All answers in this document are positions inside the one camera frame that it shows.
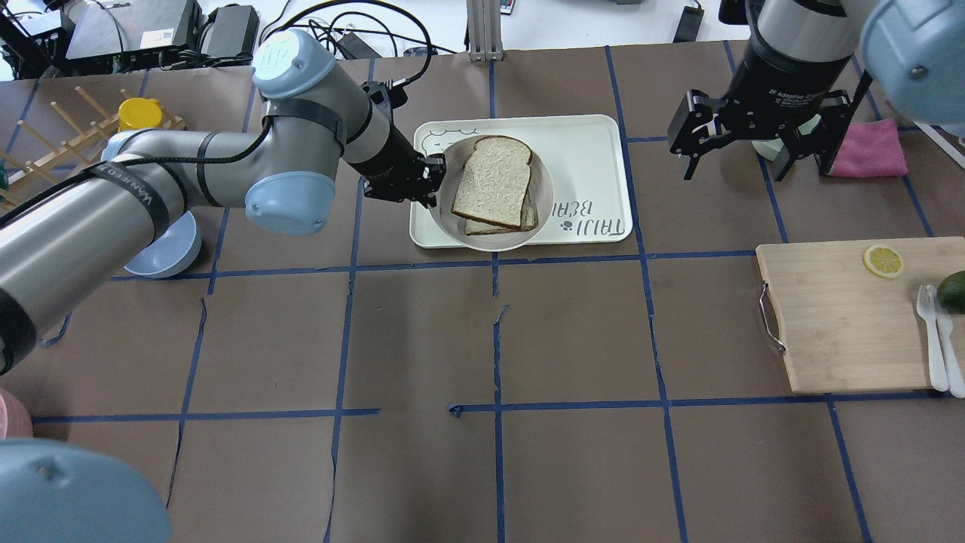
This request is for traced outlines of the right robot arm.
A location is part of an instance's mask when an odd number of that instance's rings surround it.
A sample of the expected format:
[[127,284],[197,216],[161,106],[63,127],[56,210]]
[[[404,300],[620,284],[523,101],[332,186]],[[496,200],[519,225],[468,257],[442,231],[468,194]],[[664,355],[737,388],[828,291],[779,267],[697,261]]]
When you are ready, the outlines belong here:
[[707,152],[772,139],[778,181],[806,157],[831,174],[872,83],[911,121],[963,124],[961,1],[724,1],[718,18],[750,40],[723,97],[690,89],[673,115],[685,179]]

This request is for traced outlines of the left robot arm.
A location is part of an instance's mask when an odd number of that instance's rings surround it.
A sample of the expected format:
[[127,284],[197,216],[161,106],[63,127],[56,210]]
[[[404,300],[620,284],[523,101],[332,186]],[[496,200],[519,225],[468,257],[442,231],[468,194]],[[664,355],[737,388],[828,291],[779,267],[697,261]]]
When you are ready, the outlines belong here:
[[[242,207],[270,232],[311,236],[327,223],[335,172],[366,196],[432,207],[446,171],[395,127],[390,97],[356,84],[301,29],[270,35],[253,59],[258,133],[125,131],[101,161],[2,219],[2,372],[7,373],[114,272],[193,207]],[[117,459],[58,440],[2,441],[4,542],[166,542],[154,485]]]

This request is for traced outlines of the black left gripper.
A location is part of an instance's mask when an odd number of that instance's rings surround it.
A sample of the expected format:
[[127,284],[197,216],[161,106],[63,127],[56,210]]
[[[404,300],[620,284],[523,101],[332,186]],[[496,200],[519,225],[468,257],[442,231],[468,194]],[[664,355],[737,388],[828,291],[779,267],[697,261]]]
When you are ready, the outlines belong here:
[[424,155],[396,128],[375,147],[372,157],[361,158],[360,141],[349,144],[342,156],[363,179],[364,196],[375,200],[423,207],[437,206],[437,192],[447,174],[444,155]]

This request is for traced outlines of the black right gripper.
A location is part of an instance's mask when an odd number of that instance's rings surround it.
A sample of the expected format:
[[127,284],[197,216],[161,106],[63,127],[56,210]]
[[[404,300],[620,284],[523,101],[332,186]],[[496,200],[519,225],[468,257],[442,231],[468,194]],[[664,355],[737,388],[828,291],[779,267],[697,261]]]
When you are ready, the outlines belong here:
[[[818,174],[829,176],[848,127],[873,82],[859,77],[855,97],[832,90],[848,63],[794,59],[763,38],[751,38],[722,99],[687,90],[668,127],[669,151],[677,155],[683,179],[690,181],[700,159],[737,140],[774,139],[783,144],[772,162],[773,182],[786,178],[795,162],[812,155]],[[799,124],[818,114],[818,124],[802,134]]]

